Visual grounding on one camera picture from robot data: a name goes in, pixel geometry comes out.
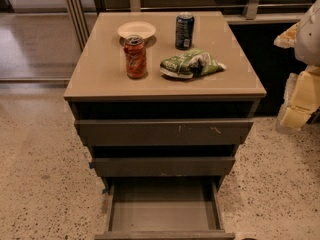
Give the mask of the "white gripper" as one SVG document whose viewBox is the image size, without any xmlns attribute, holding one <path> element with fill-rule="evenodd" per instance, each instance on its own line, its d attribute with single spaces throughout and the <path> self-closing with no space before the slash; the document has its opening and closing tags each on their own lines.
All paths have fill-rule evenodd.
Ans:
<svg viewBox="0 0 320 240">
<path fill-rule="evenodd" d="M 278 35 L 273 44 L 284 49 L 294 47 L 297 60 L 314 65 L 289 75 L 279 111 L 281 126 L 300 129 L 320 107 L 320 67 L 316 67 L 320 66 L 320 0 L 315 1 L 299 24 Z"/>
</svg>

